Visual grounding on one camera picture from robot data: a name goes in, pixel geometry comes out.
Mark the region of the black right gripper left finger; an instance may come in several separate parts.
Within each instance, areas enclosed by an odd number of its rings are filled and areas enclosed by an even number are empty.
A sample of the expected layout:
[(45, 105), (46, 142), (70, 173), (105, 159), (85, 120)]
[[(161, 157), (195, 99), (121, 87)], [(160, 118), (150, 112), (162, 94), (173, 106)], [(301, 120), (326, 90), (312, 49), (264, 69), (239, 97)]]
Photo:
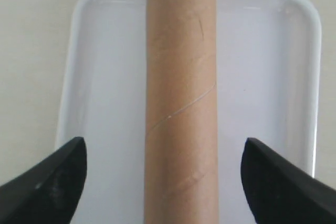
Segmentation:
[(1, 223), (70, 223), (86, 176), (86, 144), (75, 137), (1, 185)]

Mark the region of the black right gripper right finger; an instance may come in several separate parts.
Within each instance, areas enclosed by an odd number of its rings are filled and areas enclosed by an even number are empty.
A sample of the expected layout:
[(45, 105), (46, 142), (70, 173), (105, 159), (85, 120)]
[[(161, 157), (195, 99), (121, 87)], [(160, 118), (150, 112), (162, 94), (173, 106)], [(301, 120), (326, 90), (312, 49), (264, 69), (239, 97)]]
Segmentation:
[(246, 140), (240, 175), (256, 223), (335, 223), (335, 190), (256, 138)]

